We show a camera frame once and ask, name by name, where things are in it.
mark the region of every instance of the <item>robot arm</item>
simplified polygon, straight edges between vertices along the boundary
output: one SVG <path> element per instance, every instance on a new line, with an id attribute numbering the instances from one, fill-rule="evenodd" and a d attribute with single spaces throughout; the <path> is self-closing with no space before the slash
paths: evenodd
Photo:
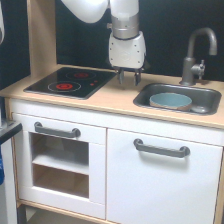
<path id="1" fill-rule="evenodd" d="M 0 2 L 0 44 L 3 42 L 5 36 L 5 29 L 3 23 L 3 16 L 2 16 L 2 6 Z"/>
<path id="2" fill-rule="evenodd" d="M 119 82 L 124 69 L 135 71 L 135 85 L 141 80 L 146 48 L 143 33 L 139 32 L 139 0 L 62 0 L 69 10 L 86 23 L 99 21 L 110 5 L 112 33 L 109 59 Z"/>

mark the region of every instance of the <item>sink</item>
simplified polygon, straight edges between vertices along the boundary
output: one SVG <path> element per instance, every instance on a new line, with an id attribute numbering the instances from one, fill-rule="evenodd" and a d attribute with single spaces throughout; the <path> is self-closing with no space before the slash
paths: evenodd
<path id="1" fill-rule="evenodd" d="M 189 111 L 181 111 L 150 106 L 150 97 L 159 93 L 177 93 L 188 96 L 192 100 L 192 107 Z M 133 102 L 135 105 L 145 108 L 155 108 L 159 110 L 169 110 L 197 115 L 211 115 L 217 112 L 221 97 L 222 95 L 220 92 L 212 89 L 155 83 L 145 86 Z"/>

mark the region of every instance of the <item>black stovetop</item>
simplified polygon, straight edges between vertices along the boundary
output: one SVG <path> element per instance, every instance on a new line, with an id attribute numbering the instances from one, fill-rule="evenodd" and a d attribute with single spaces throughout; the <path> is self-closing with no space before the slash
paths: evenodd
<path id="1" fill-rule="evenodd" d="M 25 92 L 88 99 L 115 76 L 115 73 L 61 68 L 24 89 Z"/>

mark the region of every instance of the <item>black background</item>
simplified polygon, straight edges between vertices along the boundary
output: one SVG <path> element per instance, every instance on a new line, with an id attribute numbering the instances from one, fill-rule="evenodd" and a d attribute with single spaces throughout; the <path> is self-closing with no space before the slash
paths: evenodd
<path id="1" fill-rule="evenodd" d="M 224 1 L 139 0 L 140 28 L 144 32 L 147 73 L 181 76 L 190 34 L 212 28 L 218 39 L 218 55 L 209 56 L 206 37 L 197 38 L 195 57 L 206 61 L 205 79 L 224 81 Z M 0 46 L 0 88 L 30 74 L 26 0 L 2 0 L 6 35 Z M 78 20 L 56 0 L 58 63 L 110 68 L 108 40 L 110 11 L 96 24 Z"/>

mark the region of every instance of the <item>faucet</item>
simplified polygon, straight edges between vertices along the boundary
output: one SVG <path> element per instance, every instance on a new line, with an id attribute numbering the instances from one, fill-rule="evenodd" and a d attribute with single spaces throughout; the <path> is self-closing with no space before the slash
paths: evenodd
<path id="1" fill-rule="evenodd" d="M 217 39 L 213 30 L 210 28 L 202 28 L 194 31 L 189 40 L 187 57 L 184 59 L 182 80 L 180 82 L 183 86 L 195 85 L 194 75 L 198 75 L 199 79 L 202 79 L 202 76 L 204 75 L 204 60 L 201 61 L 201 64 L 195 64 L 195 58 L 193 56 L 195 39 L 199 35 L 208 36 L 210 42 L 209 55 L 217 55 Z"/>

